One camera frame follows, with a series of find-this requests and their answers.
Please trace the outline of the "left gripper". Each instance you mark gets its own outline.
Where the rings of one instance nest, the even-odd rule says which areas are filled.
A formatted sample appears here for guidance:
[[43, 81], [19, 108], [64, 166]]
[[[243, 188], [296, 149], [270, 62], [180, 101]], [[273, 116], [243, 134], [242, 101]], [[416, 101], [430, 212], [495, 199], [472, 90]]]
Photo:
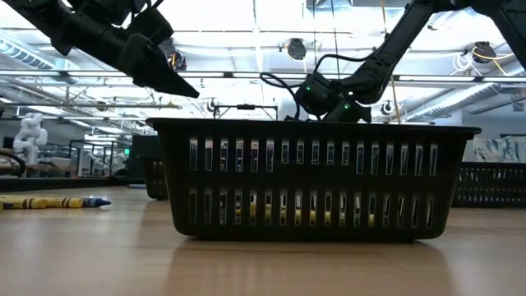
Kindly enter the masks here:
[[198, 98], [200, 93], [169, 65], [162, 51], [141, 34], [133, 34], [117, 59], [117, 69], [141, 87], [158, 92]]

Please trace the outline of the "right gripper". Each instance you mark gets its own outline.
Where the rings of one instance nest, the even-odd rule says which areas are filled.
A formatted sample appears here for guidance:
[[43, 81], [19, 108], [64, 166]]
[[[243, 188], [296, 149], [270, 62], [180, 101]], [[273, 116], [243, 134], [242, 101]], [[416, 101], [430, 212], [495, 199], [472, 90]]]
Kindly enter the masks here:
[[330, 80], [319, 72], [309, 74], [294, 94], [295, 102], [307, 113], [327, 122], [372, 121], [371, 107], [359, 104], [340, 80]]

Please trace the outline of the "yellow crayon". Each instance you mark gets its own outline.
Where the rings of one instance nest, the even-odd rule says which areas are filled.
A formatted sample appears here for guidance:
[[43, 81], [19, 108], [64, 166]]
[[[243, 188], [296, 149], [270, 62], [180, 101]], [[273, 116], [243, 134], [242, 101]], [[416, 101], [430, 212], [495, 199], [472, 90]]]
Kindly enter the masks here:
[[4, 198], [4, 199], [26, 199], [26, 198], [53, 199], [53, 198], [63, 198], [63, 197], [50, 196], [50, 195], [7, 195], [7, 194], [0, 194], [0, 198]]
[[45, 198], [0, 198], [4, 209], [44, 209], [48, 206]]
[[[265, 216], [265, 224], [271, 224], [272, 220], [272, 209], [273, 206], [270, 203], [265, 204], [264, 209], [264, 216]], [[310, 209], [308, 211], [309, 218], [307, 224], [310, 226], [314, 226], [316, 222], [318, 221], [316, 208]], [[257, 208], [256, 203], [251, 202], [249, 204], [249, 224], [255, 224], [256, 223], [256, 216], [257, 216]], [[345, 208], [343, 208], [341, 211], [338, 212], [338, 224], [341, 224], [342, 226], [346, 225], [347, 216]], [[236, 203], [236, 208], [234, 209], [234, 222], [235, 224], [241, 224], [241, 218], [242, 218], [242, 207], [239, 202]], [[330, 223], [332, 221], [332, 216], [330, 211], [324, 211], [323, 217], [321, 219], [321, 222], [325, 226], [330, 226]], [[367, 216], [367, 224], [369, 226], [373, 226], [375, 222], [375, 216], [373, 214], [369, 214]], [[354, 222], [354, 225], [356, 227], [359, 226], [360, 222], [360, 214], [352, 214], [352, 219]], [[287, 206], [279, 206], [279, 212], [278, 212], [278, 220], [280, 225], [286, 225], [288, 223], [288, 207]], [[302, 224], [302, 208], [294, 208], [293, 212], [293, 224], [295, 226], [300, 226]]]
[[83, 198], [77, 197], [45, 197], [49, 208], [82, 208]]

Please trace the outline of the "black cabinet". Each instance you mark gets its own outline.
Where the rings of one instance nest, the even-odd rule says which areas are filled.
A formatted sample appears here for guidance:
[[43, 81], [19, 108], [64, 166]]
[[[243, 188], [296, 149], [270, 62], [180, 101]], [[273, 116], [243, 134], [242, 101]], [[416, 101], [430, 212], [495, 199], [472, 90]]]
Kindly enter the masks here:
[[131, 178], [145, 179], [154, 171], [159, 160], [159, 138], [157, 136], [134, 135], [131, 142], [130, 167]]

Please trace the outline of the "grey ceiling pipe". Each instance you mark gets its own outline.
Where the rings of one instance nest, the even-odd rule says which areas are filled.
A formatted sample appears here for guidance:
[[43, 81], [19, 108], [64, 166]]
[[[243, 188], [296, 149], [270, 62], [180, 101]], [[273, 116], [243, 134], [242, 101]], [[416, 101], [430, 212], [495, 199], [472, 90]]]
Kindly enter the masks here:
[[95, 108], [95, 109], [182, 109], [177, 104], [32, 104], [32, 103], [2, 103], [6, 107], [53, 107], [53, 108]]

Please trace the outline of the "white robot figure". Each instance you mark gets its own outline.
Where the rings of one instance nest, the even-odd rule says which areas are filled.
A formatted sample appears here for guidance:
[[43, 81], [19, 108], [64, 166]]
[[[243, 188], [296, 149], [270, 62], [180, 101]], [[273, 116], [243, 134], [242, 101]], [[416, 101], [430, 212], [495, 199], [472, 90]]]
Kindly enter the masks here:
[[27, 113], [21, 120], [21, 129], [13, 141], [13, 151], [19, 156], [25, 156], [28, 165], [38, 163], [38, 153], [41, 146], [48, 142], [48, 132], [42, 128], [44, 115]]

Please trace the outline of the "long ceiling light rail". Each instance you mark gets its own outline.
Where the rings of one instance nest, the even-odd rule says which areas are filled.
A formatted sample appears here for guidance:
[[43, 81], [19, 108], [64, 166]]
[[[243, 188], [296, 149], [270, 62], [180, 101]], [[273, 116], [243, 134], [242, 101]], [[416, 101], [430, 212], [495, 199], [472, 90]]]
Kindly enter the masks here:
[[[0, 76], [48, 76], [48, 77], [127, 77], [116, 71], [54, 71], [54, 70], [0, 70]], [[257, 72], [179, 72], [184, 78], [242, 78], [258, 79]], [[395, 81], [448, 82], [448, 83], [526, 83], [526, 76], [430, 76], [394, 75]]]

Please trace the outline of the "black stand frame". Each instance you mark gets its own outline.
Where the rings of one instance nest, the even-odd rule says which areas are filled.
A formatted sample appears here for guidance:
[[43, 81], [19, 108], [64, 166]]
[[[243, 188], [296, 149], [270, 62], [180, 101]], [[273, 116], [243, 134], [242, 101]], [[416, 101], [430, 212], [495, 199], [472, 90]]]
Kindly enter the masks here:
[[[254, 111], [261, 109], [270, 120], [277, 121], [279, 119], [279, 108], [275, 105], [257, 105], [257, 104], [218, 104], [212, 107], [213, 119], [222, 118], [230, 109], [241, 111]], [[271, 115], [268, 109], [275, 111], [275, 115]]]

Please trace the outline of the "black metal cage frame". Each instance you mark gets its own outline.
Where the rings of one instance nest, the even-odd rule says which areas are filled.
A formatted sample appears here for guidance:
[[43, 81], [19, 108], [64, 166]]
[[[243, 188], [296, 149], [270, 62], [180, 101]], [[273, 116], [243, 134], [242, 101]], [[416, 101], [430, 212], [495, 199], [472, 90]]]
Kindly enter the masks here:
[[129, 146], [112, 140], [71, 140], [68, 156], [74, 177], [104, 178], [117, 175], [128, 167]]

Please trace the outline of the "black table frame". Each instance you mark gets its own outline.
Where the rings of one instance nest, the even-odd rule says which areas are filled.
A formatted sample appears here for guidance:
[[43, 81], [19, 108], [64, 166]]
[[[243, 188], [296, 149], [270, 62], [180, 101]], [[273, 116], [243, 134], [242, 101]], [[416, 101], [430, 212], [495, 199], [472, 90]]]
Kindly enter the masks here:
[[0, 192], [25, 192], [84, 187], [145, 184], [142, 178], [0, 178]]

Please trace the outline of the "blue white wall picture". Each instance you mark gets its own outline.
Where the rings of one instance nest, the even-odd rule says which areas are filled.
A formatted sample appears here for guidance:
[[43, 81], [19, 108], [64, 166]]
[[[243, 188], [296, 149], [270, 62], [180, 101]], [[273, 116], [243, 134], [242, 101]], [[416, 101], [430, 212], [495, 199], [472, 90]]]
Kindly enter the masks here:
[[480, 162], [526, 164], [526, 136], [476, 137], [473, 150]]

